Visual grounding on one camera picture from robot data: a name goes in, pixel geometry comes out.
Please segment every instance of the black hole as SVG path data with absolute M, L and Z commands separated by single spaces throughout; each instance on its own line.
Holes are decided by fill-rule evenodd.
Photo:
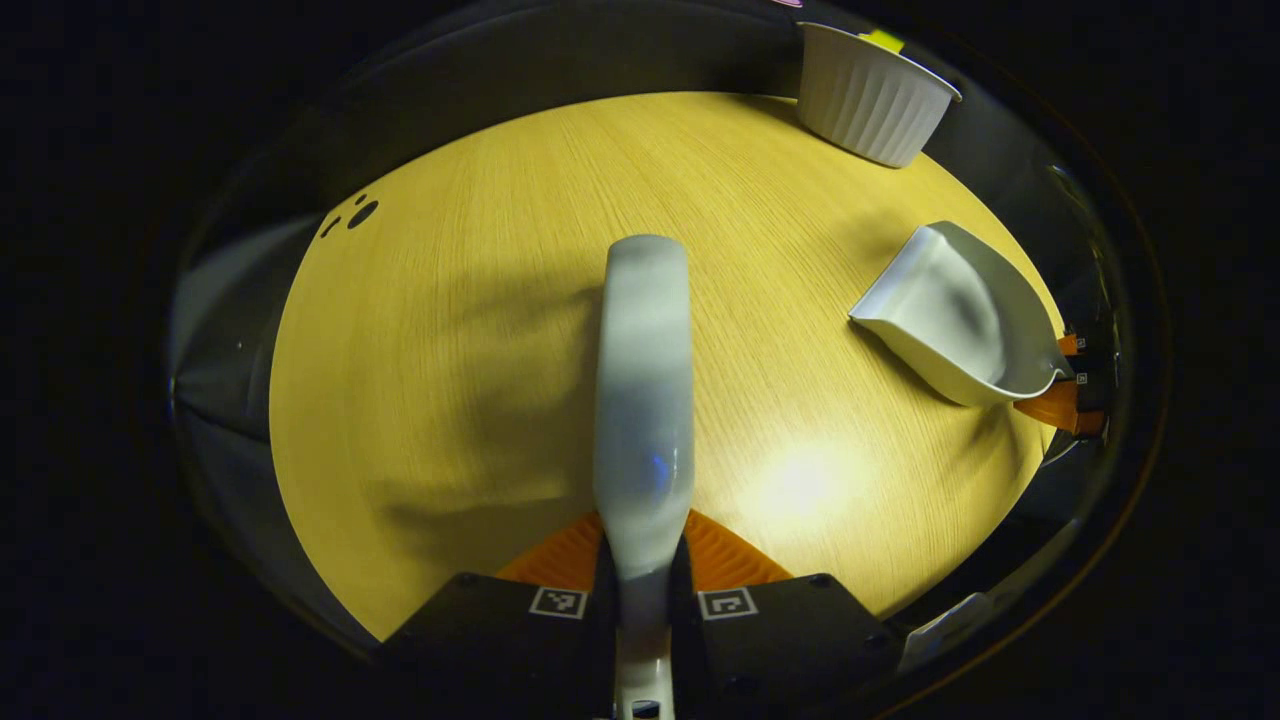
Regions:
M 378 201 L 376 200 L 371 200 L 369 202 L 369 205 L 365 205 L 360 210 L 356 210 L 356 214 L 351 217 L 351 222 L 347 223 L 347 229 L 348 231 L 349 229 L 355 229 L 356 225 L 358 225 L 360 223 L 367 220 L 369 215 L 372 215 L 374 210 L 376 210 L 376 209 L 378 209 Z
M 635 720 L 650 720 L 658 716 L 662 703 L 655 700 L 637 700 L 631 703 L 631 717 Z
M 755 694 L 758 689 L 760 689 L 760 682 L 750 675 L 731 675 L 724 683 L 724 692 L 739 697 Z

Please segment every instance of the table surface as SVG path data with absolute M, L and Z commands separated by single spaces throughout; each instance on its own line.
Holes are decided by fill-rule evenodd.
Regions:
M 887 615 L 1004 519 L 1052 428 L 960 407 L 849 309 L 916 225 L 1007 258 L 927 156 L 890 169 L 808 133 L 792 100 L 612 97 L 463 137 L 329 213 L 289 292 L 271 450 L 302 546 L 379 639 L 460 570 L 493 573 L 591 509 L 608 246 L 689 250 L 694 507 Z

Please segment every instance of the yellow object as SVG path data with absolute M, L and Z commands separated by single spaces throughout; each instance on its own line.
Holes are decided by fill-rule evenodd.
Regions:
M 1053 433 L 946 402 L 849 327 L 941 219 L 1007 258 L 1061 325 L 959 181 L 927 156 L 850 155 L 791 100 L 611 97 L 404 164 L 329 213 L 280 322 L 271 451 L 302 547 L 385 638 L 453 574 L 495 573 L 589 512 L 605 256 L 650 232 L 689 251 L 692 506 L 892 612 L 986 539 Z
M 595 582 L 596 553 L 603 537 L 600 516 L 588 512 L 522 553 L 499 570 L 497 577 L 517 583 L 589 592 Z M 723 591 L 791 578 L 791 573 L 751 543 L 696 510 L 685 521 L 685 539 L 689 541 L 695 591 Z
M 893 53 L 901 53 L 902 46 L 906 45 L 901 40 L 893 37 L 892 35 L 882 29 L 873 29 L 872 32 L 869 32 L 868 35 L 863 35 L 861 37 Z

